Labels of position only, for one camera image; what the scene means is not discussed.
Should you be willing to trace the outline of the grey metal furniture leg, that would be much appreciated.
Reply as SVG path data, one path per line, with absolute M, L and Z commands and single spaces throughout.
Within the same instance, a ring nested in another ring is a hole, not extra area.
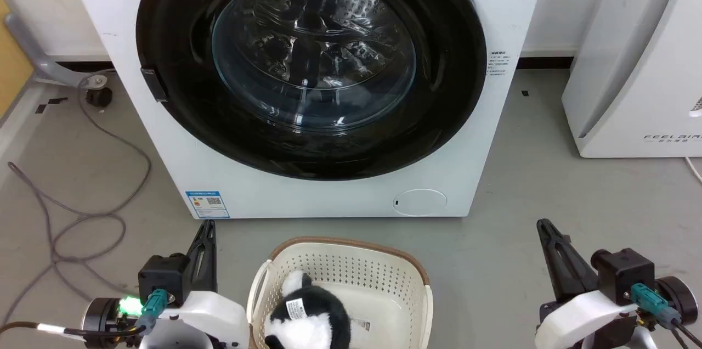
M 86 78 L 85 88 L 87 89 L 100 91 L 107 87 L 106 76 L 73 71 L 51 59 L 17 14 L 10 12 L 5 15 L 3 23 L 32 64 L 35 70 L 33 78 L 36 81 L 57 86 L 78 87 Z

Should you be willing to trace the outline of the blue energy label sticker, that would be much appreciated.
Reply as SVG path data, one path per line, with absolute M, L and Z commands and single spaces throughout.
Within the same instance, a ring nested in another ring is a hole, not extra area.
M 196 219 L 230 219 L 231 215 L 219 191 L 185 192 L 186 201 Z

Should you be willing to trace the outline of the round white filter cover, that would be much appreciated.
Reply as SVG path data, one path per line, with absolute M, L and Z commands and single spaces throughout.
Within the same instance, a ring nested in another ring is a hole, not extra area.
M 403 216 L 423 217 L 442 212 L 447 205 L 446 196 L 433 189 L 411 189 L 394 198 L 393 207 Z

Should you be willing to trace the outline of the small printed text sticker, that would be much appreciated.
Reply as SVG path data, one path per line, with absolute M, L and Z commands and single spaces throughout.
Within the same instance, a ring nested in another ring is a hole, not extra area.
M 487 76 L 504 76 L 511 66 L 511 55 L 504 50 L 494 50 L 488 56 Z

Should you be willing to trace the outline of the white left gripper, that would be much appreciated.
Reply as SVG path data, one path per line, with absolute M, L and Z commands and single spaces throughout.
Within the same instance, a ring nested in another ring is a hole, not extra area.
M 217 238 L 214 221 L 203 221 L 191 242 L 192 290 L 217 289 Z M 249 349 L 245 309 L 212 291 L 192 291 L 180 307 L 166 308 L 140 349 Z

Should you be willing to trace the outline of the black and white plush toy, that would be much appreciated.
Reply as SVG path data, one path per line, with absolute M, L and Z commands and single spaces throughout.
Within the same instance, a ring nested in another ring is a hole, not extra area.
M 351 319 L 342 301 L 304 271 L 284 279 L 282 299 L 264 322 L 268 349 L 362 349 L 368 331 Z

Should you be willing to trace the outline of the cream perforated laundry basket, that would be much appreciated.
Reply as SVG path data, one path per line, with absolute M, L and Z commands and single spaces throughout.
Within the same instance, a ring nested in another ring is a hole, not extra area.
M 246 305 L 249 349 L 268 349 L 264 323 L 292 271 L 341 300 L 353 320 L 350 349 L 427 349 L 433 299 L 424 267 L 406 252 L 328 237 L 290 239 L 261 265 Z

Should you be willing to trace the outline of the round black glass washer door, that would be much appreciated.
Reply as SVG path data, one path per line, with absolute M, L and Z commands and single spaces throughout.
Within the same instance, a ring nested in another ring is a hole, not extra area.
M 186 131 L 308 181 L 426 158 L 466 124 L 488 63 L 472 0 L 141 0 L 135 35 Z

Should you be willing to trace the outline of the white air purifier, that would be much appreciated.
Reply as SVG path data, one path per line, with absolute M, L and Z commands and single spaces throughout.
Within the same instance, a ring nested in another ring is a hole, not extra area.
M 702 0 L 599 0 L 562 104 L 584 158 L 702 158 Z

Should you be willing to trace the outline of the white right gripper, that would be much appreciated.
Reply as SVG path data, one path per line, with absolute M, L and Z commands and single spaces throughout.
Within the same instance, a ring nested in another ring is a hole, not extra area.
M 638 309 L 632 302 L 619 306 L 597 290 L 597 274 L 572 247 L 570 237 L 551 221 L 537 221 L 537 234 L 555 300 L 568 302 L 541 323 L 535 334 L 536 349 L 567 349 L 623 312 Z

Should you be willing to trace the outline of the yellow wooden panel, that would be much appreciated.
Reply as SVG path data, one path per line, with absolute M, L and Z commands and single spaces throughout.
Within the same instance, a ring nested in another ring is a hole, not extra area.
M 3 22 L 9 13 L 7 1 L 0 0 L 0 121 L 33 73 L 32 64 Z

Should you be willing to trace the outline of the black caster wheel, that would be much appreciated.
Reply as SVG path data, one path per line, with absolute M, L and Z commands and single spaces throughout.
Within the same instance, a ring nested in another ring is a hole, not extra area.
M 112 103 L 113 91 L 110 87 L 102 89 L 88 89 L 85 95 L 87 104 L 96 108 L 106 108 Z

